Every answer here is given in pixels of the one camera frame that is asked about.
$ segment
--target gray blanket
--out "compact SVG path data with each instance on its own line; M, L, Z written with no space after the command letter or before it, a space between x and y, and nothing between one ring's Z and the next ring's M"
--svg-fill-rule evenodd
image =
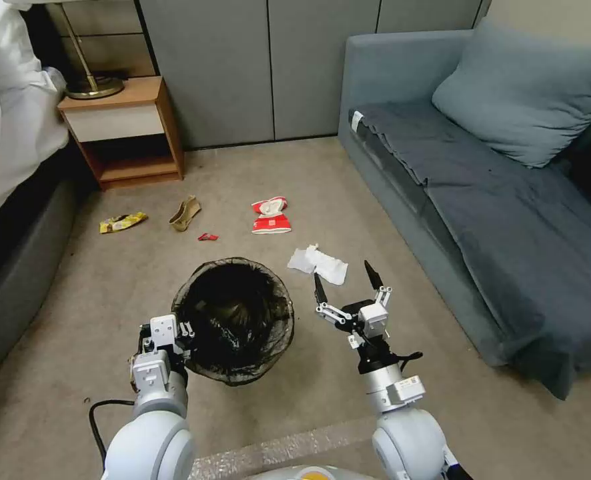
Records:
M591 369L591 204L559 170L494 152L428 102L357 110L440 212L498 323L499 354L565 398Z

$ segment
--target white drawer front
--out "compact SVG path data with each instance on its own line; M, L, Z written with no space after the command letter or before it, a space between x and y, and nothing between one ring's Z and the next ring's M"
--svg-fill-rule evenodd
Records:
M69 110L65 114L80 142L164 133L155 105Z

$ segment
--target sofa cushion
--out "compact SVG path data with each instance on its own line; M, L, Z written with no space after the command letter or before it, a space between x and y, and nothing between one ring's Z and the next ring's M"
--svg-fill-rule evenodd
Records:
M591 123L591 46L484 19L432 101L491 148L543 167Z

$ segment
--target floor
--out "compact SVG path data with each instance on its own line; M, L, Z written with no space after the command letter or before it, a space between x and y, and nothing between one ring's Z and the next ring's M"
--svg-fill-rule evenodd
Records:
M332 303L371 295L365 258L393 287L392 347L425 353L408 367L428 391L422 407L474 477L591 478L591 377L561 402L508 369L487 367L337 139L200 151L187 161L182 183L96 193L83 206L48 298L0 368L0 480L99 478L89 403L132 398L127 359L138 325L167 313L201 263L234 255L283 279L295 337L250 385L189 376L188 419L201 457L192 476L317 461L383 477L370 448L374 418L357 355L314 315L312 278L286 268L293 250L310 243L350 265L345 285L327 288ZM188 193L203 211L177 233L167 220ZM293 231L251 235L249 204L276 194L289 200ZM149 220L98 233L100 220L137 210ZM205 231L220 238L198 242ZM107 441L129 416L128 407L103 407L98 423Z

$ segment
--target silver robot arm segment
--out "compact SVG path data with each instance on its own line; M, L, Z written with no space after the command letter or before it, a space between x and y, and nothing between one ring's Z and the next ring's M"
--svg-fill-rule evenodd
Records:
M363 376L366 393L380 414L372 443L391 480L470 480L446 443L438 422L426 411L416 409L425 389L415 375L405 378L402 370L421 352L400 356L392 353L385 340L389 313L386 309L392 294L380 275L364 262L376 296L338 309L328 303L322 282L314 274L316 312L337 329L349 333L349 344L358 350L358 371Z
M113 438L102 480L186 480L195 449L187 416L187 372L195 335L175 315L152 318L140 327L131 359L135 391L133 420Z

